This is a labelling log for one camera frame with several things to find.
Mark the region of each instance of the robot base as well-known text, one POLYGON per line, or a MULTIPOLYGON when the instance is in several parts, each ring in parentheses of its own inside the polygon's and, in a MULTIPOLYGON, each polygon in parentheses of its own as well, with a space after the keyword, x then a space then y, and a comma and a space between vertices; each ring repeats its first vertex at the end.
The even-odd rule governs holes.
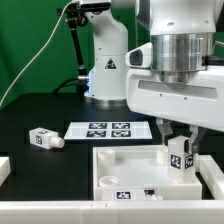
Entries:
POLYGON ((127 101, 126 99, 121 100, 104 100, 104 99, 96 99, 91 96, 85 95, 85 102, 91 103, 96 106, 100 106, 103 108, 112 108, 112 107, 126 107, 127 101))

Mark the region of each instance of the white block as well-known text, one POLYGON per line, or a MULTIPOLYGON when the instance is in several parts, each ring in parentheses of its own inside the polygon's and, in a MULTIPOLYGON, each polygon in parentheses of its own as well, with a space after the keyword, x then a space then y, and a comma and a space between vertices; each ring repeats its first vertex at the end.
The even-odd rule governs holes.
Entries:
POLYGON ((65 141, 58 137, 58 133, 44 128, 36 128, 29 131, 30 144, 37 145, 45 149, 63 148, 65 141))
POLYGON ((10 174, 9 157, 0 157, 0 186, 10 174))

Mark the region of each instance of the black table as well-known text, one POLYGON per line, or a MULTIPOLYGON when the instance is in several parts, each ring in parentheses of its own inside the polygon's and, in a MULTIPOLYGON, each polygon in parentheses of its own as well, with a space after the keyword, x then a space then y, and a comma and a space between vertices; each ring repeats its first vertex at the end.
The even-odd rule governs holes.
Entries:
MULTIPOLYGON (((174 123, 174 135, 189 136, 188 126, 174 123)), ((102 109, 85 104, 78 94, 27 94, 0 111, 0 156, 9 156, 12 172, 0 188, 0 201, 92 200, 92 148, 160 144, 155 118, 127 107, 102 109), (29 143, 29 131, 38 127, 63 137, 71 121, 148 121, 153 140, 73 141, 63 149, 46 150, 29 143)), ((209 131, 201 153, 224 166, 224 136, 209 131)))

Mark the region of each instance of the warning label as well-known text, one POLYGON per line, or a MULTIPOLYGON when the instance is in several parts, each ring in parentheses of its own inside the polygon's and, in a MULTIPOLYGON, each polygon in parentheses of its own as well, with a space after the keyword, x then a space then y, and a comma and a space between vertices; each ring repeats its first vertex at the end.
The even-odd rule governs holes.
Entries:
POLYGON ((114 64, 114 62, 113 62, 113 60, 112 60, 112 58, 110 58, 110 60, 108 61, 105 69, 117 69, 115 64, 114 64))

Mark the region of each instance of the white platform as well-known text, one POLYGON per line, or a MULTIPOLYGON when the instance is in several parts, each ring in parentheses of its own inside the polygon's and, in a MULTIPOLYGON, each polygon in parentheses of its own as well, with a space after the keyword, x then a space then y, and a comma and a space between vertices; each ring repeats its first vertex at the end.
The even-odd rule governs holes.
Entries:
POLYGON ((148 122, 72 122, 65 140, 152 139, 148 122))
POLYGON ((188 184, 174 183, 169 178, 168 162, 165 160, 168 161, 168 148, 163 145, 94 148, 94 199, 119 200, 119 191, 130 192, 130 200, 148 200, 145 191, 153 190, 164 200, 200 200, 202 185, 197 177, 194 176, 188 184), (114 165, 102 166, 99 152, 108 150, 115 152, 114 165), (99 181, 105 177, 109 177, 108 182, 100 186, 99 181))

